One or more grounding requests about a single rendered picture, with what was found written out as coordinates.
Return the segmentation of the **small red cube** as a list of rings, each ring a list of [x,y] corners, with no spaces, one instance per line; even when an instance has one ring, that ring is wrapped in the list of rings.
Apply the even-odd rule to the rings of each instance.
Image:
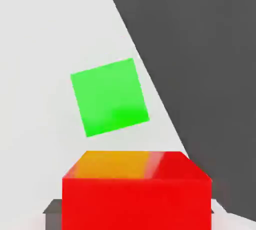
[[[180,151],[87,151],[62,178],[61,230],[212,230],[211,198]]]

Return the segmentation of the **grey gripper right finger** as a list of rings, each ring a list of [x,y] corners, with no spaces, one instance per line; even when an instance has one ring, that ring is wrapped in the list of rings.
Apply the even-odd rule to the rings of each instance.
[[[227,212],[216,199],[211,199],[211,230],[256,230],[256,221]]]

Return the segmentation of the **small green cube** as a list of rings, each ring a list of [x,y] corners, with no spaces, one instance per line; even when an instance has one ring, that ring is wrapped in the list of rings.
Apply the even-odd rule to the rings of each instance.
[[[70,79],[87,137],[149,121],[133,58],[73,73]]]

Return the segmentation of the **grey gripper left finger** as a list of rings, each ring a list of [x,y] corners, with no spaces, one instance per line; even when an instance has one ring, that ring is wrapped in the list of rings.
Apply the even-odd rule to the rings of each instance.
[[[31,230],[62,230],[62,200],[53,199],[42,215],[33,220]]]

